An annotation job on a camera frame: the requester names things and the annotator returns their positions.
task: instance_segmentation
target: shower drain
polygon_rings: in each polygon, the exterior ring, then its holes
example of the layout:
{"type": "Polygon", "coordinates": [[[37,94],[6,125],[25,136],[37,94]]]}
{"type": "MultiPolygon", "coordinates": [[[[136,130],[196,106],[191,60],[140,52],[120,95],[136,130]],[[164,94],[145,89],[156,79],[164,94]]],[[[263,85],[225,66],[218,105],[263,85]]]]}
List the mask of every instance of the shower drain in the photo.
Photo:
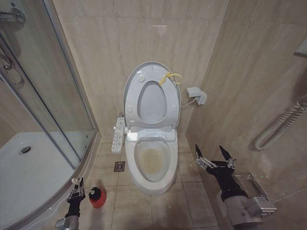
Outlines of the shower drain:
{"type": "Polygon", "coordinates": [[[123,172],[125,171],[125,162],[124,161],[117,161],[114,165],[114,172],[123,172]]]}
{"type": "Polygon", "coordinates": [[[30,146],[27,146],[27,147],[24,147],[20,152],[22,153],[22,154],[25,154],[25,153],[27,153],[28,151],[30,151],[31,150],[31,147],[30,146]]]}

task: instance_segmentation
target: toilet lid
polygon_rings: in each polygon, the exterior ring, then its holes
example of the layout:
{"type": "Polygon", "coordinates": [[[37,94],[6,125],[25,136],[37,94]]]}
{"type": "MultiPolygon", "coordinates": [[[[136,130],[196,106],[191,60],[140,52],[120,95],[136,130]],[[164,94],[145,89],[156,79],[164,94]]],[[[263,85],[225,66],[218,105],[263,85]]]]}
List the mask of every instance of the toilet lid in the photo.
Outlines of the toilet lid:
{"type": "Polygon", "coordinates": [[[129,76],[123,96],[124,116],[128,129],[177,126],[180,114],[180,91],[169,78],[161,86],[159,81],[171,72],[158,62],[145,62],[129,76]]]}

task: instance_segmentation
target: toilet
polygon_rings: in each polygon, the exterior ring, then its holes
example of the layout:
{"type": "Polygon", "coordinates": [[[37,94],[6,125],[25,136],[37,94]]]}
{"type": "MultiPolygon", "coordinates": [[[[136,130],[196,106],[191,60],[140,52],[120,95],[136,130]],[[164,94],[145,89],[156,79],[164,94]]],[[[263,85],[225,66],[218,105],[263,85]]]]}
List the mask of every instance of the toilet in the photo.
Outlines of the toilet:
{"type": "Polygon", "coordinates": [[[178,161],[176,127],[180,91],[158,62],[139,65],[129,76],[123,96],[127,134],[125,151],[133,182],[150,195],[160,195],[174,181],[178,161]]]}

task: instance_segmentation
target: red bottle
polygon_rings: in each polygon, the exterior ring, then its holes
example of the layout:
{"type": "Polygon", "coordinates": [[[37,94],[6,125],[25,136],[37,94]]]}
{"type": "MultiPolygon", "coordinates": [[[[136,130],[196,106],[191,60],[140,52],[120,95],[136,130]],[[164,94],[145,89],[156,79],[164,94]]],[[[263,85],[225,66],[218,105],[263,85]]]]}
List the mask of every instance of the red bottle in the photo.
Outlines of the red bottle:
{"type": "Polygon", "coordinates": [[[103,189],[100,189],[98,187],[93,187],[91,190],[94,191],[94,194],[89,194],[90,202],[93,206],[93,208],[100,208],[102,205],[106,202],[106,193],[103,189]]]}

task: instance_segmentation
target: shower enclosure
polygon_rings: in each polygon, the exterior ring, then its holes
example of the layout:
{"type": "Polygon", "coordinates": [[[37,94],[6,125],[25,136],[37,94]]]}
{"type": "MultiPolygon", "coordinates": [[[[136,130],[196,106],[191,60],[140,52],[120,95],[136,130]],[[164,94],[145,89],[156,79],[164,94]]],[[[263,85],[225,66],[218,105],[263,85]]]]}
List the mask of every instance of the shower enclosure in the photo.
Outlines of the shower enclosure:
{"type": "Polygon", "coordinates": [[[37,212],[97,134],[49,0],[0,2],[0,229],[37,212]]]}

